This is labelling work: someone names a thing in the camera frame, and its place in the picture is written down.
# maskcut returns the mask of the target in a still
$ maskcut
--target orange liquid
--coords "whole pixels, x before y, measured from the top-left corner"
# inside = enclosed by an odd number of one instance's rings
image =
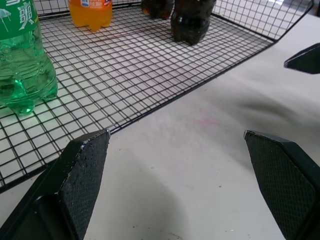
[[[69,1],[69,10],[72,21],[76,27],[89,26],[96,32],[101,27],[108,27],[112,19],[112,2],[102,8],[82,7]]]

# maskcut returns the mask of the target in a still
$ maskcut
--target red stain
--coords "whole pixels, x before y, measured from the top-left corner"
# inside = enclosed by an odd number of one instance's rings
[[[208,125],[220,125],[219,122],[211,119],[211,118],[202,118],[196,121],[199,125],[208,126]]]

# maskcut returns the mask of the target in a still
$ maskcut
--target green label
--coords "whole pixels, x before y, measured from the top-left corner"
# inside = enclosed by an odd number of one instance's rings
[[[38,22],[32,0],[0,0],[0,40],[32,31]]]

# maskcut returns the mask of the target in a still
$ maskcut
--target plastic bottle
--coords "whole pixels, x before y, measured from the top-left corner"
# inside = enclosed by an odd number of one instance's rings
[[[110,25],[112,0],[69,0],[69,10],[76,27],[89,26],[96,32]]]
[[[171,30],[175,42],[190,45],[200,42],[206,35],[210,15],[217,0],[175,0],[171,17]]]
[[[0,106],[26,115],[35,100],[54,99],[57,91],[32,0],[0,0]]]
[[[174,0],[142,0],[141,8],[152,19],[168,19],[174,7]]]

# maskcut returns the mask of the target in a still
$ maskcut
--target green plastic bottle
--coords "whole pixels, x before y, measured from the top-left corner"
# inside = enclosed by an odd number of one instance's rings
[[[52,100],[57,91],[32,0],[0,0],[0,107],[27,115],[36,100]]]

